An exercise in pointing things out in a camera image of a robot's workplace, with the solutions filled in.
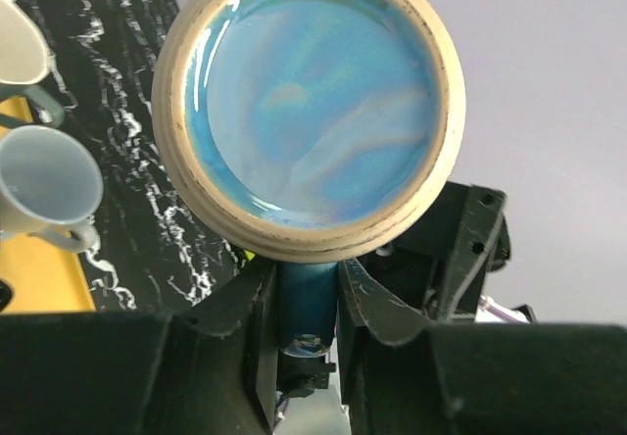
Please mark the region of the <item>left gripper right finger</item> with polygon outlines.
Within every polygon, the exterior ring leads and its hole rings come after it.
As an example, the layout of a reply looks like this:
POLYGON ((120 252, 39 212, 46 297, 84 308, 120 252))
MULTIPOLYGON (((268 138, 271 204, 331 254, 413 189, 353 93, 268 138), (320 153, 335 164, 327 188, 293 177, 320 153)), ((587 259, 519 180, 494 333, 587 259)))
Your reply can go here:
POLYGON ((433 322, 356 260, 338 271, 342 403, 353 434, 459 434, 428 332, 433 322))

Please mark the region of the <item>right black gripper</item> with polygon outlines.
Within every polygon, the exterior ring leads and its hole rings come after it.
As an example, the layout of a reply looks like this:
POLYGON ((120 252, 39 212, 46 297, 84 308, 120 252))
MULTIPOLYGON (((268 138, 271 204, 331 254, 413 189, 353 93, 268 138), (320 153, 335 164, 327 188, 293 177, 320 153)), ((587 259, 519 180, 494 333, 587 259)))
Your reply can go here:
POLYGON ((433 321, 471 320, 486 275, 510 260, 506 193, 447 182, 426 213, 362 265, 433 321))

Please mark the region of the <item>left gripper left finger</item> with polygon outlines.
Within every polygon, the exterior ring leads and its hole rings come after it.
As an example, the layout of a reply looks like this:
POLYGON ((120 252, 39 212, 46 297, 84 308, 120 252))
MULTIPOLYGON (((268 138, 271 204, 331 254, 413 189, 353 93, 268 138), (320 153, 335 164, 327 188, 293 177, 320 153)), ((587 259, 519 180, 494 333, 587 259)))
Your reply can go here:
POLYGON ((170 434, 269 434, 277 373, 277 263, 254 258, 179 320, 170 434))

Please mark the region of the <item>blue mug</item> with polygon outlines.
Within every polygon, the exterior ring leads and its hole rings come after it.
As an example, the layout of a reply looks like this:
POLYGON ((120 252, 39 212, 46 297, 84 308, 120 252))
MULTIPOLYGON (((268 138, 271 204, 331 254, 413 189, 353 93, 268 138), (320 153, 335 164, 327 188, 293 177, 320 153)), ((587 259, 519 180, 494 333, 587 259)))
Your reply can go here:
POLYGON ((279 346, 297 358, 331 345, 338 264, 440 194, 466 111, 455 45, 426 0, 189 0, 151 102, 185 204, 278 261, 279 346))

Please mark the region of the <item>white grey mug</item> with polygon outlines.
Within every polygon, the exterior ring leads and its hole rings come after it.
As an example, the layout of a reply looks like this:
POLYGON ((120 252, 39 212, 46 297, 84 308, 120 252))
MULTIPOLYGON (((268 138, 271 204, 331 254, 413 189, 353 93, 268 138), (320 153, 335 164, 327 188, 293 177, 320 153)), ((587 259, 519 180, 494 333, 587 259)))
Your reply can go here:
POLYGON ((27 235, 82 253, 97 242, 88 219, 103 193, 96 161, 63 131, 29 123, 1 137, 3 241, 27 235))

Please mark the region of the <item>grey faceted mug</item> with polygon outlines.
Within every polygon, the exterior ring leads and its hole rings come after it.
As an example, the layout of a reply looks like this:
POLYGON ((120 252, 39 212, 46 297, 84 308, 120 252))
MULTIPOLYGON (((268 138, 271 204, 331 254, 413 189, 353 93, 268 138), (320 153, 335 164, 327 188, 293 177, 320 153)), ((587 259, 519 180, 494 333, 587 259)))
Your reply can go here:
POLYGON ((1 102, 25 97, 59 127, 65 108, 39 83, 50 73, 50 49, 39 27, 12 0, 1 0, 1 102))

